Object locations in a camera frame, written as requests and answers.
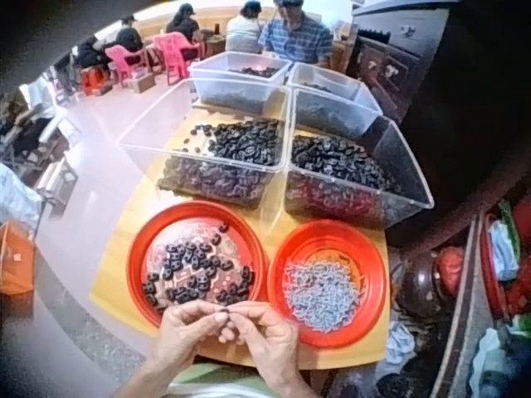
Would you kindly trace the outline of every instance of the white shirt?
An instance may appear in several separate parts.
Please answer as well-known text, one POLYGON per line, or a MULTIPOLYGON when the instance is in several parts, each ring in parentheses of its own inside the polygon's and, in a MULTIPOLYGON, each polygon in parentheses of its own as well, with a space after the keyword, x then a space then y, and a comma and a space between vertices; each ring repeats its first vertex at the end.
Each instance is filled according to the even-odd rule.
POLYGON ((232 18, 227 24, 227 51, 259 53, 258 44, 262 27, 258 19, 247 19, 241 15, 232 18))
POLYGON ((42 104, 42 111, 36 114, 33 118, 53 119, 56 116, 56 107, 53 104, 53 98, 48 90, 48 84, 44 77, 39 77, 33 83, 27 85, 29 94, 28 105, 30 109, 35 108, 38 104, 42 104))

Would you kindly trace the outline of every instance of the striped shirt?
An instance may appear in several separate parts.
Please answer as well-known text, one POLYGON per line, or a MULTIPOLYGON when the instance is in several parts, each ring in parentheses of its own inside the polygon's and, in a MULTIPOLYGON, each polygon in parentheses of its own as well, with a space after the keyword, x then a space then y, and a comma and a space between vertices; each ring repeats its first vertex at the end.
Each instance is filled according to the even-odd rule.
POLYGON ((241 15, 232 18, 227 25, 227 44, 225 50, 259 53, 258 44, 261 26, 257 19, 247 19, 241 15))
POLYGON ((264 27, 258 42, 285 60, 316 64, 319 58, 329 58, 332 55, 330 31, 304 14, 302 18, 300 27, 293 31, 283 20, 272 20, 264 27))

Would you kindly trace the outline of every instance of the red plastic plate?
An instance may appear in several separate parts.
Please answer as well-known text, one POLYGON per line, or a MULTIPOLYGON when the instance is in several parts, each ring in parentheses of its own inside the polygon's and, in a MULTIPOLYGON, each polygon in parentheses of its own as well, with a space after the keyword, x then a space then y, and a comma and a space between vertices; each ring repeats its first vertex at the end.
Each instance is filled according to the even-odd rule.
POLYGON ((270 303, 287 318, 294 317, 285 300, 282 283, 290 261, 338 261, 349 267, 353 282, 363 292, 351 324, 330 333, 300 324, 300 340, 314 347, 343 347, 370 332, 382 313, 386 297, 386 270, 373 243, 361 232, 339 221, 313 221, 293 231, 276 253, 267 278, 270 303))
POLYGON ((207 201, 187 201, 159 212, 148 221, 136 235, 129 250, 127 264, 127 285, 129 293, 139 311, 154 326, 160 324, 161 316, 149 305, 142 292, 146 280, 148 261, 162 261, 158 258, 158 247, 175 239, 176 234, 189 233, 191 229, 216 229, 222 222, 229 224, 228 237, 235 244, 235 255, 242 264, 249 265, 256 272, 255 283, 249 300, 258 297, 266 271, 266 258, 253 230, 235 213, 224 206, 207 201))

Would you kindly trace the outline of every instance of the red plastic stool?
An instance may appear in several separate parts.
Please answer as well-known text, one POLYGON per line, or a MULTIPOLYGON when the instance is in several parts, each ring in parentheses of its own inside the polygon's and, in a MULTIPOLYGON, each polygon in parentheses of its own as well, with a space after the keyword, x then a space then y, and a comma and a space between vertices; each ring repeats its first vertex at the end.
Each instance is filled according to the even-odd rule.
POLYGON ((107 73, 101 66, 81 70, 81 84, 85 95, 92 95, 92 90, 99 89, 107 80, 107 73))

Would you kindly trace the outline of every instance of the blue plaid shirt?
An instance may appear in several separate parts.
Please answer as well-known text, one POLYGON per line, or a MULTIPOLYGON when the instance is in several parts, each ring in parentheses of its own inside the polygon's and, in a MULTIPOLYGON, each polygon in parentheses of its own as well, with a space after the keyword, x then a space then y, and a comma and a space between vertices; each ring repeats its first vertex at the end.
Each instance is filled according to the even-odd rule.
POLYGON ((258 43, 282 59, 306 64, 316 64, 319 58, 332 55, 332 33, 304 14, 302 24, 293 31, 283 20, 272 20, 265 25, 258 43))

